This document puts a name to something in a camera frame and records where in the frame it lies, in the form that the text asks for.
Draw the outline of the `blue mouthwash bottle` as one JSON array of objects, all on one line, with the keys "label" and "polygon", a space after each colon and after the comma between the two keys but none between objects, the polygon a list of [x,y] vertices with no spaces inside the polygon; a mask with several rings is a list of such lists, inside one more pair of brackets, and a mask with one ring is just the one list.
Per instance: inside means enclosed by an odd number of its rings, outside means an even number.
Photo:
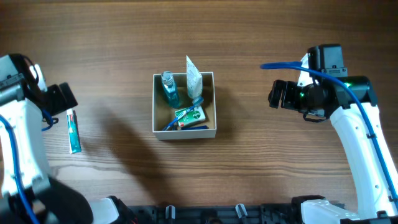
[{"label": "blue mouthwash bottle", "polygon": [[180,108],[180,98],[173,73],[171,71],[164,71],[161,74],[161,80],[168,104],[172,108]]}]

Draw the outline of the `teal small toothpaste tube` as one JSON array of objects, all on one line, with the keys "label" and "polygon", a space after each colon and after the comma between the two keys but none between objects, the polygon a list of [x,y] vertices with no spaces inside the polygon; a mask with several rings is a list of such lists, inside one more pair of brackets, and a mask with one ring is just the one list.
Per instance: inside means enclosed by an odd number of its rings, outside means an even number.
[{"label": "teal small toothpaste tube", "polygon": [[68,138],[70,143],[70,154],[81,152],[80,137],[76,122],[75,112],[70,108],[67,110]]}]

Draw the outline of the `white toothpaste tube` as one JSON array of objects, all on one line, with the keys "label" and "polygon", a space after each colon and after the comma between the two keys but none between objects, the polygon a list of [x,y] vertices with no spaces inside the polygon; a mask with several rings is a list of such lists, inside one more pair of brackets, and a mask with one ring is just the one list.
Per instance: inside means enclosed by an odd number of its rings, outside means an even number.
[{"label": "white toothpaste tube", "polygon": [[188,56],[186,56],[186,62],[188,96],[194,100],[202,94],[203,77]]}]

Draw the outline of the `green soap box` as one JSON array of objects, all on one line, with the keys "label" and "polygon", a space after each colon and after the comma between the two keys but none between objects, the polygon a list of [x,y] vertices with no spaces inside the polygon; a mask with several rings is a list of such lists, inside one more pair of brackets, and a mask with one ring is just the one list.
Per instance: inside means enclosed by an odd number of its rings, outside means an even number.
[{"label": "green soap box", "polygon": [[194,108],[189,111],[184,117],[177,121],[177,125],[180,128],[190,127],[198,123],[204,122],[206,115],[201,106]]}]

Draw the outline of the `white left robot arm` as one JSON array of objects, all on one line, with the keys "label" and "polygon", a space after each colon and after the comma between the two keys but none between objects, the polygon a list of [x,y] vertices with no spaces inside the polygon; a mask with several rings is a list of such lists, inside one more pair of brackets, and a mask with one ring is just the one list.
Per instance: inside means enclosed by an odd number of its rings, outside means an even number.
[{"label": "white left robot arm", "polygon": [[81,193],[53,178],[45,155],[43,122],[77,105],[67,83],[43,91],[37,84],[1,84],[4,176],[1,223],[92,223]]}]

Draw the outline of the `blue disposable razor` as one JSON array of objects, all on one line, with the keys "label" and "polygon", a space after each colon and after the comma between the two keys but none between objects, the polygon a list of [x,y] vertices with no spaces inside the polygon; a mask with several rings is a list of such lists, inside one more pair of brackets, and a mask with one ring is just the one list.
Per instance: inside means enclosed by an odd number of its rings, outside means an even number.
[{"label": "blue disposable razor", "polygon": [[202,130],[202,129],[208,129],[207,125],[202,125],[202,126],[193,126],[193,127],[184,127],[182,130]]}]

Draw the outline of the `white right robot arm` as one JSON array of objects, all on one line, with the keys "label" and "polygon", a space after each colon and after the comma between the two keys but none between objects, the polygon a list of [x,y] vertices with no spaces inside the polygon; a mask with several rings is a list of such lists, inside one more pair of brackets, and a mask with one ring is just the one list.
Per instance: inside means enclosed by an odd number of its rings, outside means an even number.
[{"label": "white right robot arm", "polygon": [[276,80],[268,99],[273,108],[310,115],[311,122],[331,122],[356,188],[357,212],[333,205],[320,195],[293,198],[290,218],[294,223],[397,223],[397,170],[368,78],[322,78],[308,83]]}]

